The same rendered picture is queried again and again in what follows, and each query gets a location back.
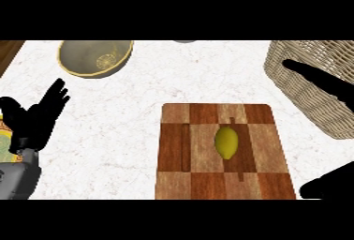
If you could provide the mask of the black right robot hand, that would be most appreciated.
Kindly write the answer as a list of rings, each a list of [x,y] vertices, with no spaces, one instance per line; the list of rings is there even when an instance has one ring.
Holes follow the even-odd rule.
[[[291,59],[284,60],[282,65],[294,70],[329,95],[335,96],[354,113],[354,84]],[[307,182],[298,192],[303,199],[354,201],[354,161]]]

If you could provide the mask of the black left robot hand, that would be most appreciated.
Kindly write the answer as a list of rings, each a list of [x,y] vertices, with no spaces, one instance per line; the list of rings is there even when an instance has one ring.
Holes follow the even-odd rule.
[[[58,79],[43,99],[26,109],[12,97],[0,97],[3,121],[12,130],[9,152],[17,154],[30,148],[40,151],[51,139],[57,119],[70,100],[65,81]]]

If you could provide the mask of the grey bowl with yellow rim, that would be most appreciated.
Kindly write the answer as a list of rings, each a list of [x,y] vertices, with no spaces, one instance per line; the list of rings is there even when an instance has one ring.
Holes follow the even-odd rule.
[[[57,52],[58,64],[80,78],[105,78],[123,69],[133,45],[133,40],[64,40]]]

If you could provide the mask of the brown wooden cabinet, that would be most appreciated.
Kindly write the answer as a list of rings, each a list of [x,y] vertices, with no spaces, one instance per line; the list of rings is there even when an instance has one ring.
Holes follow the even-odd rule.
[[[5,74],[24,43],[24,40],[0,40],[0,77]]]

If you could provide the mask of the yellow lemon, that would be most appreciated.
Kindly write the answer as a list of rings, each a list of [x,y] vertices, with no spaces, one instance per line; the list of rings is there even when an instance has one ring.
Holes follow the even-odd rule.
[[[216,151],[223,159],[232,159],[238,150],[238,134],[231,127],[222,127],[214,136]]]

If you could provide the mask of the brown checkered wooden cutting board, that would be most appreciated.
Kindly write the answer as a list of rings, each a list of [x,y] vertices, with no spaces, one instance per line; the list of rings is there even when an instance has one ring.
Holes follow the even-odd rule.
[[[220,157],[222,127],[239,137],[232,158]],[[167,103],[163,107],[155,197],[158,199],[297,198],[266,104]]]

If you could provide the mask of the beige wicker basket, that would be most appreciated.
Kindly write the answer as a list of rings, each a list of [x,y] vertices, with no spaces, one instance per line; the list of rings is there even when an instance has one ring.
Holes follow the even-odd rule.
[[[354,113],[282,61],[293,59],[354,84],[354,40],[273,40],[265,71],[276,87],[322,132],[334,139],[354,139]]]

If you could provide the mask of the yellow green patterned object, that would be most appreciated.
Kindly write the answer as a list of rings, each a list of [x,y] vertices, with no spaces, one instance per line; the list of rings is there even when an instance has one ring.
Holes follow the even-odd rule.
[[[11,149],[12,144],[12,130],[6,126],[3,121],[3,115],[0,114],[0,163],[15,163],[23,161],[23,157],[12,154]]]

